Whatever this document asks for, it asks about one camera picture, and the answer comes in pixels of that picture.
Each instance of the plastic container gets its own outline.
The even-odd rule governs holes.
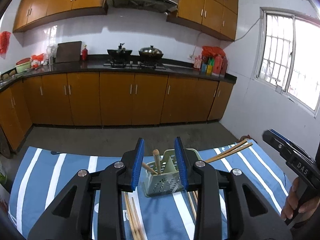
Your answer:
[[[26,69],[31,68],[31,61],[28,61],[26,63],[22,63],[20,65],[16,65],[16,71],[17,73],[22,73]]]
[[[212,68],[212,75],[219,76],[220,72],[221,72],[221,67],[222,67],[222,57],[219,54],[214,58],[214,65],[213,65],[213,68]]]
[[[188,150],[194,151],[198,156],[198,159],[201,160],[201,157],[197,150]],[[164,152],[160,164],[161,174],[153,175],[151,174],[151,172],[145,170],[146,175],[143,181],[143,185],[145,195],[147,197],[171,194],[183,190],[183,186],[180,182],[179,169],[174,149],[166,150]],[[155,162],[147,163],[147,165],[154,171],[156,170]]]

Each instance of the bottle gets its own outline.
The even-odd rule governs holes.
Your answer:
[[[86,61],[88,56],[87,45],[84,45],[84,49],[82,50],[82,60]]]
[[[212,75],[219,76],[221,72],[221,66],[222,66],[222,57],[220,54],[218,54],[214,58],[214,65],[212,68]]]

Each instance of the upper cabinet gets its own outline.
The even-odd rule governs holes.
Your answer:
[[[174,0],[178,11],[167,21],[199,30],[220,40],[236,36],[238,0]]]
[[[66,18],[106,14],[105,0],[22,0],[17,11],[14,32]]]

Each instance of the plastic bag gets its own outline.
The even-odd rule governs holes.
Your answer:
[[[223,49],[219,47],[203,46],[202,47],[202,56],[206,57],[215,57],[220,54],[222,57],[225,57],[226,54]]]

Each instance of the blue striped tablecloth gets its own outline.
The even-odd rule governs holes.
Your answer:
[[[253,141],[253,146],[215,161],[211,165],[219,170],[241,169],[262,192],[273,208],[280,213],[290,189],[290,182],[281,169]],[[200,151],[203,160],[215,156],[233,145]],[[28,233],[45,208],[80,169],[89,172],[101,171],[120,157],[97,157],[60,153],[29,147],[14,180],[10,202],[9,218],[18,231],[27,238]],[[153,157],[144,157],[151,162]],[[193,239],[195,220],[186,192],[147,198],[143,191],[141,170],[140,182],[129,199],[133,197],[145,240],[188,240]],[[220,194],[223,239],[227,238],[224,196]],[[99,192],[96,194],[93,212],[92,239],[97,239],[97,218]],[[123,218],[127,239],[133,239],[123,200]]]

